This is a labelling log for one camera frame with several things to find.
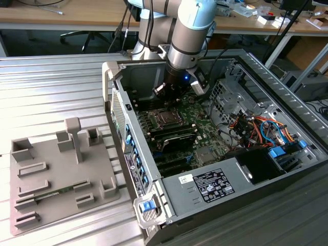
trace power supply label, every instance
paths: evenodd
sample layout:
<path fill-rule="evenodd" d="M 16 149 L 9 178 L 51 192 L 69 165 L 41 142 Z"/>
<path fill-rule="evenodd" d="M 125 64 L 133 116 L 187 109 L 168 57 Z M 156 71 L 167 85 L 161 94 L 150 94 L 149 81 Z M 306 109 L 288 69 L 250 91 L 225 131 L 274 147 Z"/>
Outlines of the power supply label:
<path fill-rule="evenodd" d="M 195 176 L 194 181 L 207 203 L 235 193 L 221 168 Z"/>
<path fill-rule="evenodd" d="M 138 174 L 138 168 L 135 165 L 134 161 L 133 161 L 133 157 L 131 154 L 125 154 L 125 161 L 127 162 L 128 168 L 129 168 L 129 172 L 133 181 L 133 185 L 134 185 L 134 189 L 137 192 L 137 196 L 141 197 L 145 194 L 144 188 L 142 186 L 141 180 L 140 180 L 140 176 Z"/>

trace green circuit board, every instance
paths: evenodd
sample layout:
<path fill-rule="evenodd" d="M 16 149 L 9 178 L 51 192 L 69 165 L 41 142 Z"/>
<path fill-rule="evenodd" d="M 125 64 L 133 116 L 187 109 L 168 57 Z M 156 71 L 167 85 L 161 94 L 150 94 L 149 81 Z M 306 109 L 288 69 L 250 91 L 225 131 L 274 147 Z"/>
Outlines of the green circuit board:
<path fill-rule="evenodd" d="M 160 170 L 177 164 L 183 164 L 186 168 L 181 168 L 181 171 L 199 168 L 220 161 L 230 150 L 217 134 L 216 127 L 211 123 L 209 116 L 195 96 L 185 95 L 180 104 L 169 111 L 156 109 L 138 112 L 137 118 L 145 137 L 150 131 L 170 130 L 186 124 L 194 126 L 193 135 L 196 135 L 194 142 L 188 148 L 181 150 L 177 148 L 175 151 L 164 153 L 156 141 L 148 138 L 150 150 Z"/>

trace wooden desk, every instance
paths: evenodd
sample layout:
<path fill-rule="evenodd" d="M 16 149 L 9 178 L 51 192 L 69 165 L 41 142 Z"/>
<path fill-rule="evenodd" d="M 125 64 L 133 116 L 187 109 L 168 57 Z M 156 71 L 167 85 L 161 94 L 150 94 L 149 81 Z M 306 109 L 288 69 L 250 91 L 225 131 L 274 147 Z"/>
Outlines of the wooden desk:
<path fill-rule="evenodd" d="M 275 15 L 281 13 L 281 10 L 263 0 L 254 4 L 255 7 L 261 5 L 270 6 Z M 59 15 L 14 1 L 12 7 L 0 8 L 0 29 L 114 31 L 122 19 L 125 7 L 123 0 L 67 0 L 60 8 L 64 15 Z M 215 33 L 257 35 L 276 35 L 277 33 L 275 27 L 261 24 L 256 17 L 246 18 L 235 12 L 232 12 L 231 17 L 216 16 L 215 21 L 217 23 Z M 130 30 L 138 31 L 138 27 L 139 23 L 132 18 Z M 306 18 L 301 17 L 300 22 L 293 25 L 266 63 L 268 67 L 292 36 L 328 36 L 328 31 L 313 27 L 306 22 Z M 0 38 L 0 57 L 5 53 L 1 47 Z"/>

